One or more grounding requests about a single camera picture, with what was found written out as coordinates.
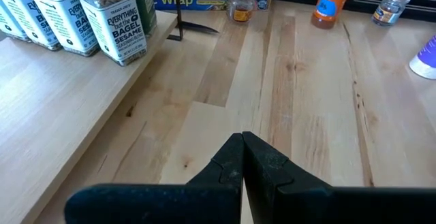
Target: orange label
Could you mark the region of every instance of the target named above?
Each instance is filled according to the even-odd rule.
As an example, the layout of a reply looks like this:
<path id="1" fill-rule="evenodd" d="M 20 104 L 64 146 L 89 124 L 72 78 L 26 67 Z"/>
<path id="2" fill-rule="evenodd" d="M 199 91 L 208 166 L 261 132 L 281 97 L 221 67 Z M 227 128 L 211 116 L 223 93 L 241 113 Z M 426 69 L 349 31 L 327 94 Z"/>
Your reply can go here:
<path id="1" fill-rule="evenodd" d="M 315 16 L 321 20 L 335 21 L 347 0 L 318 0 Z"/>
<path id="2" fill-rule="evenodd" d="M 246 22 L 251 18 L 251 11 L 235 10 L 233 19 L 239 22 Z"/>

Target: wooden shelf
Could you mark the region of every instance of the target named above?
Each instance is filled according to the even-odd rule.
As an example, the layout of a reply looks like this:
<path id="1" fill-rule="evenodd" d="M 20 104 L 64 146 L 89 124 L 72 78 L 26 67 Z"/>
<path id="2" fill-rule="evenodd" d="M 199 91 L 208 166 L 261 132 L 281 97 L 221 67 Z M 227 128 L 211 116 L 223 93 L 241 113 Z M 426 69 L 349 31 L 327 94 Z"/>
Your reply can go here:
<path id="1" fill-rule="evenodd" d="M 176 25 L 157 13 L 145 57 L 119 67 L 35 44 L 0 42 L 0 223 L 42 211 Z"/>

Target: wood grain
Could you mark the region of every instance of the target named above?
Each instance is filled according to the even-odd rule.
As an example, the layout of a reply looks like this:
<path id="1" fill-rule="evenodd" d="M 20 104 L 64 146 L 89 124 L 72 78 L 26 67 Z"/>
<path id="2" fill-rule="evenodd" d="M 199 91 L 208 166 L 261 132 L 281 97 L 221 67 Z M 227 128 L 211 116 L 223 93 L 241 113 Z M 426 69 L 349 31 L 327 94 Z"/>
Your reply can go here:
<path id="1" fill-rule="evenodd" d="M 145 57 L 122 68 L 102 52 L 83 58 L 0 42 L 0 223 L 32 222 L 175 26 L 159 12 Z"/>
<path id="2" fill-rule="evenodd" d="M 385 29 L 344 11 L 325 31 L 310 24 L 313 6 L 272 8 L 254 14 L 238 46 L 223 41 L 234 36 L 224 12 L 184 12 L 221 35 L 165 42 L 36 223 L 63 223 L 84 186 L 187 182 L 242 130 L 332 185 L 436 187 L 436 85 L 407 68 L 436 24 Z M 246 195 L 242 222 L 252 223 Z"/>

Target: spice bottle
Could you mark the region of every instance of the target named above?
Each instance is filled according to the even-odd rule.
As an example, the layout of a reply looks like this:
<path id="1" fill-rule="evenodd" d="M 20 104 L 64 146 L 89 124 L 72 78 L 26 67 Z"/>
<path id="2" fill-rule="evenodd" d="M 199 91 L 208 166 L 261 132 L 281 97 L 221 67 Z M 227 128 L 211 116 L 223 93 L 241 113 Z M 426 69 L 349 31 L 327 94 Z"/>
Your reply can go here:
<path id="1" fill-rule="evenodd" d="M 31 42 L 2 0 L 0 0 L 0 30 L 9 37 Z"/>
<path id="2" fill-rule="evenodd" d="M 311 22 L 318 28 L 331 29 L 347 0 L 318 0 Z"/>
<path id="3" fill-rule="evenodd" d="M 97 39 L 79 0 L 35 0 L 65 50 L 90 56 Z"/>
<path id="4" fill-rule="evenodd" d="M 121 66 L 146 52 L 136 0 L 80 0 L 100 48 Z"/>
<path id="5" fill-rule="evenodd" d="M 409 2 L 410 0 L 383 0 L 374 12 L 373 22 L 380 26 L 392 26 Z"/>
<path id="6" fill-rule="evenodd" d="M 227 12 L 235 22 L 248 22 L 255 7 L 255 0 L 227 0 Z"/>
<path id="7" fill-rule="evenodd" d="M 146 37 L 151 37 L 157 26 L 154 0 L 136 0 Z"/>
<path id="8" fill-rule="evenodd" d="M 409 66 L 419 76 L 436 79 L 436 35 L 411 60 Z"/>
<path id="9" fill-rule="evenodd" d="M 34 0 L 3 0 L 3 2 L 32 42 L 49 50 L 61 48 Z"/>

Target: green bottle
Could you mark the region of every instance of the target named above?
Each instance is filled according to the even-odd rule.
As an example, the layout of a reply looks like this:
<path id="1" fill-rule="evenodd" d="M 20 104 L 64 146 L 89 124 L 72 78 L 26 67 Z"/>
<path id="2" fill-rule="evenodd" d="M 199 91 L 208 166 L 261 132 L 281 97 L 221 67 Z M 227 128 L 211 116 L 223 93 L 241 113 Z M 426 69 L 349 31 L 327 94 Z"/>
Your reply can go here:
<path id="1" fill-rule="evenodd" d="M 156 29 L 157 19 L 154 0 L 136 0 L 142 28 L 147 38 L 150 38 Z"/>

